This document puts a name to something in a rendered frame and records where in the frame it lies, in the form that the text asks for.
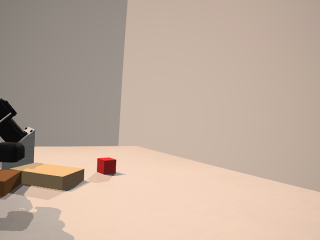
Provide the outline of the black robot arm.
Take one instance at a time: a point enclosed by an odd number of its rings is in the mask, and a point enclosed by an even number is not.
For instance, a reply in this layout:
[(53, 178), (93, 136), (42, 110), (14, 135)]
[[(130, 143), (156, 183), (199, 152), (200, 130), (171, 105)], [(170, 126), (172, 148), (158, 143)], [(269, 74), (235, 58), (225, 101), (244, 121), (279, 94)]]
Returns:
[[(6, 115), (7, 116), (4, 120)], [(0, 98), (0, 136), (5, 142), (17, 143), (23, 137), (25, 137), (28, 133), (23, 131), (17, 123), (13, 120), (13, 116), (15, 116), (17, 112), (13, 109), (13, 107), (6, 101)]]

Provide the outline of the red cube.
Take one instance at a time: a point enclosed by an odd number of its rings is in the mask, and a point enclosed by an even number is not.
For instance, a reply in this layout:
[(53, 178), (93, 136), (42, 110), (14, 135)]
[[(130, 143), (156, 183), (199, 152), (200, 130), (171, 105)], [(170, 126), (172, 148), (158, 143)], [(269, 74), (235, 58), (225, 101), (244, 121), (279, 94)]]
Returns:
[(116, 174), (117, 160), (111, 157), (97, 158), (97, 172), (103, 175)]

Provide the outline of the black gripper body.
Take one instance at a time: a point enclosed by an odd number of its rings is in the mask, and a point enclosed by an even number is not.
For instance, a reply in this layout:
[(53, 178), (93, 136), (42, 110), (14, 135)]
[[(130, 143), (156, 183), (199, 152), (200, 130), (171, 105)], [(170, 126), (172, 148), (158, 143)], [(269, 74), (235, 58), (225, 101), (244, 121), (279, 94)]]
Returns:
[(15, 163), (25, 157), (25, 147), (21, 142), (1, 142), (0, 162)]

